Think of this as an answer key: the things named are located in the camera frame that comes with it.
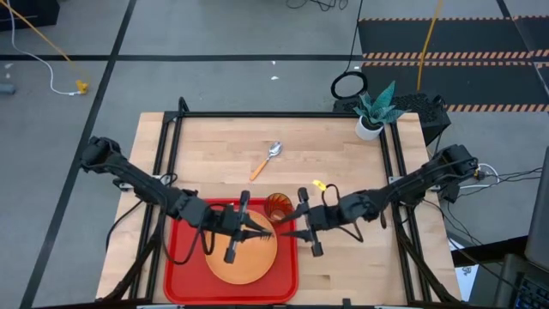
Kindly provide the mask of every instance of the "wooden tabletop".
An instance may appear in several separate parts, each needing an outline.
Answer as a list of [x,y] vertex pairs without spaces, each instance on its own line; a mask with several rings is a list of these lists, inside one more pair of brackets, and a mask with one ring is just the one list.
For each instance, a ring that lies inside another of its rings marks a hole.
[[[159,112],[141,115],[131,150],[130,161],[148,173],[153,169],[162,117]],[[242,190],[249,190],[252,197],[281,192],[294,203],[298,201],[298,188],[304,186],[311,206],[321,203],[320,191],[311,184],[313,179],[337,184],[342,195],[382,187],[387,179],[380,142],[360,140],[354,133],[355,124],[354,118],[185,118],[175,166],[178,181],[174,185],[199,190],[201,198],[238,198]],[[398,127],[406,167],[412,172],[428,160],[417,114],[401,117]],[[391,138],[388,140],[395,171]],[[162,173],[166,171],[170,141],[168,137]],[[251,183],[251,173],[265,159],[273,141],[283,143],[281,155],[271,160]],[[427,194],[426,199],[437,203],[434,194]],[[328,198],[328,202],[334,203],[335,198]],[[122,193],[117,218],[135,203],[133,192]],[[112,234],[98,297],[112,291],[135,260],[144,209],[139,208],[122,221]],[[406,304],[390,211],[387,208],[385,213],[385,230],[378,221],[357,221],[364,243],[341,231],[319,233],[322,257],[313,257],[310,245],[299,240],[299,290],[289,303],[339,305],[342,298],[350,298],[354,305]],[[439,211],[422,204],[415,213],[427,264],[449,292],[460,299]],[[166,238],[170,224],[166,224]],[[304,226],[304,221],[299,220],[298,228]],[[164,303],[166,258],[160,256],[154,302]],[[411,265],[416,299],[421,299],[417,274]],[[145,294],[148,272],[146,264],[140,296]]]

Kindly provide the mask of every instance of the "white cable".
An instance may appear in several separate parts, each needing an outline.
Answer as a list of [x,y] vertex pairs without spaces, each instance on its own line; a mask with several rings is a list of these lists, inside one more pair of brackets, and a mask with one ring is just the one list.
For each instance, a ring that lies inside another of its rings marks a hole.
[[[491,165],[486,164],[486,163],[479,163],[479,171],[480,171],[480,167],[490,168],[492,170],[492,172],[494,173],[494,175],[496,176],[497,182],[495,184],[491,184],[491,185],[499,184],[499,181],[501,181],[501,179],[499,178],[499,174],[498,174],[498,172],[496,171],[495,168],[493,168]],[[464,186],[461,186],[460,189],[487,188],[491,185],[464,185]]]
[[30,52],[26,52],[26,51],[22,51],[20,50],[19,48],[17,48],[17,46],[15,45],[15,18],[14,18],[14,14],[13,12],[8,9],[9,11],[9,17],[11,18],[11,45],[15,48],[16,51],[22,53],[22,54],[25,54],[29,57],[32,57],[38,61],[40,61],[41,63],[45,64],[45,66],[48,67],[48,69],[50,69],[50,88],[51,88],[51,91],[53,91],[54,93],[56,94],[64,94],[64,95],[75,95],[75,94],[81,94],[80,91],[76,91],[76,92],[69,92],[69,93],[64,93],[64,92],[61,92],[61,91],[57,91],[54,87],[53,87],[53,69],[51,68],[50,64],[47,63],[46,61],[38,58],[37,56],[33,55],[32,53]]

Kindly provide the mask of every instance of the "orange spoon handle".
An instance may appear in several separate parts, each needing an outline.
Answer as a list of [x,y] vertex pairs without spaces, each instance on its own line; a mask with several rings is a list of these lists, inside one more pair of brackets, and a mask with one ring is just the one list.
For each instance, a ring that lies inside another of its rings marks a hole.
[[268,160],[265,160],[265,161],[256,169],[256,171],[255,171],[253,174],[251,174],[251,176],[250,176],[250,181],[253,181],[253,180],[257,177],[257,175],[259,175],[259,173],[261,172],[261,170],[263,170],[263,168],[267,165],[267,161],[268,161]]

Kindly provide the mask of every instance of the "yellow tag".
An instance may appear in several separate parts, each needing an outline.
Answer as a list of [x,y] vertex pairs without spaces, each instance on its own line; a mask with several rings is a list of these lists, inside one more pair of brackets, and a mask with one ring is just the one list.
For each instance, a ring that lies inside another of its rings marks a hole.
[[326,191],[326,185],[320,180],[313,180],[312,184],[318,187],[321,191]]

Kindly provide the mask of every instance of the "yellow cable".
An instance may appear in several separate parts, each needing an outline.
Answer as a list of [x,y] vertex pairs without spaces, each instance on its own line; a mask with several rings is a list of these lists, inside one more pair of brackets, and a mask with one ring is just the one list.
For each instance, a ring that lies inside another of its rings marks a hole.
[[19,14],[19,12],[12,9],[4,0],[0,0],[0,4],[2,4],[4,7],[6,7],[6,9],[9,9],[11,11],[11,13],[13,13],[17,17],[19,17],[19,19],[24,21],[32,30],[34,30],[34,32],[37,35],[40,36],[40,38],[42,38],[44,41],[46,41],[51,47],[53,47],[53,49],[55,49],[59,54],[61,54],[61,56],[63,56],[63,58],[65,58],[65,60],[67,60],[67,62],[72,64],[72,66],[75,70],[77,70],[80,74],[82,74],[84,77],[86,77],[87,83],[81,82],[80,80],[76,81],[76,86],[78,87],[78,90],[80,90],[82,93],[85,94],[87,92],[87,87],[88,87],[89,82],[90,82],[89,75],[86,74],[86,72],[84,70],[80,69],[72,60],[70,60],[70,58],[61,50],[61,48],[55,46],[48,38],[46,38],[45,35],[43,35],[37,28],[35,28],[33,26],[33,24],[30,23],[30,21],[28,21],[25,17],[23,17],[21,14]]
[[435,10],[435,15],[432,17],[431,26],[429,27],[429,32],[427,33],[427,39],[425,39],[425,44],[423,45],[423,51],[421,52],[421,60],[419,61],[419,71],[418,71],[418,87],[417,90],[421,89],[421,73],[423,72],[423,62],[425,60],[425,52],[427,52],[427,46],[429,45],[429,40],[431,40],[432,29],[435,27],[435,22],[437,21],[438,14],[440,9],[443,7],[443,0],[438,0],[437,9]]

